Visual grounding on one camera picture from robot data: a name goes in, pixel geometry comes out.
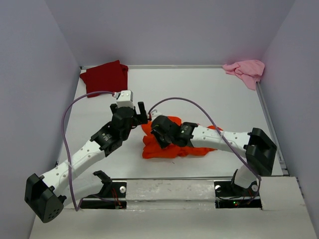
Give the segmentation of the orange t-shirt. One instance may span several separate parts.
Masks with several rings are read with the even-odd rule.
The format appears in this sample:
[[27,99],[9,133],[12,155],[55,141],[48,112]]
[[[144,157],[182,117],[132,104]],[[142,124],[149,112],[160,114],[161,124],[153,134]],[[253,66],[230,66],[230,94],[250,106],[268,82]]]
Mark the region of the orange t-shirt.
[[142,152],[142,158],[151,159],[151,158],[167,158],[173,159],[176,157],[186,157],[186,156],[205,156],[209,152],[216,151],[215,148],[193,148],[193,147],[179,147],[177,145],[170,144],[166,148],[161,148],[158,142],[155,139],[155,136],[151,134],[151,124],[142,125],[142,130],[146,134],[143,137],[144,148]]

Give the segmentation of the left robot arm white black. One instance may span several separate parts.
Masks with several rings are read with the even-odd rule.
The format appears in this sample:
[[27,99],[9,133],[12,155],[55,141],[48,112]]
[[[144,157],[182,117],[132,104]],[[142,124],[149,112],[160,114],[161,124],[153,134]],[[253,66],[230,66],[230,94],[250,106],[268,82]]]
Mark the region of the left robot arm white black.
[[135,107],[121,107],[119,104],[110,106],[112,119],[73,155],[68,155],[60,165],[38,176],[30,175],[26,180],[24,200],[43,223],[56,218],[66,200],[75,200],[74,193],[70,196],[64,190],[73,189],[72,181],[90,166],[108,157],[122,146],[132,129],[147,124],[148,117],[143,102],[138,102],[139,112]]

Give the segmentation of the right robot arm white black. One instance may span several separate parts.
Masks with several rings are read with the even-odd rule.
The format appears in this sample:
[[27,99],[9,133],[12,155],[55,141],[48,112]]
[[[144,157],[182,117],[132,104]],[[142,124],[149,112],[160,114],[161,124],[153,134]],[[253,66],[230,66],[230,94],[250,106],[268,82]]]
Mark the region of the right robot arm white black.
[[243,164],[234,172],[229,183],[234,195],[241,195],[246,190],[257,194],[261,178],[272,175],[277,146],[262,129],[228,132],[191,122],[178,125],[167,116],[160,115],[153,119],[151,133],[162,148],[172,144],[234,153]]

